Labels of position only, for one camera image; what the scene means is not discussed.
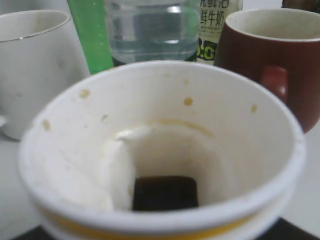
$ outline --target mug handle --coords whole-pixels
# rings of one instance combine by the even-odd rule
[[[260,83],[285,104],[288,100],[288,72],[279,66],[265,66]]]

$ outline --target mug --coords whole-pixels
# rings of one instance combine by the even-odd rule
[[[320,117],[320,14],[289,9],[229,15],[215,66],[239,73],[277,95],[308,132]]]
[[[0,16],[0,126],[19,140],[56,95],[89,76],[71,17],[58,10]]]
[[[257,83],[150,61],[55,98],[24,135],[18,169],[57,239],[248,240],[278,218],[305,151],[295,117]],[[200,207],[130,211],[137,176],[193,178]]]

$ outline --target plastic bottle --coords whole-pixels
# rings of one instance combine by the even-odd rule
[[[91,74],[112,68],[104,0],[67,0]]]
[[[242,9],[243,0],[199,0],[198,3],[201,27],[196,61],[213,65],[226,18]]]
[[[105,8],[115,66],[196,60],[199,0],[106,0]]]

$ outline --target bottle label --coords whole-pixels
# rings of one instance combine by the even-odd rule
[[[243,0],[200,0],[201,25],[197,62],[213,65],[226,17],[242,9]]]

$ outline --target green bottle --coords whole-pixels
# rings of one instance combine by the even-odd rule
[[[105,0],[67,0],[91,74],[114,66],[105,24]]]

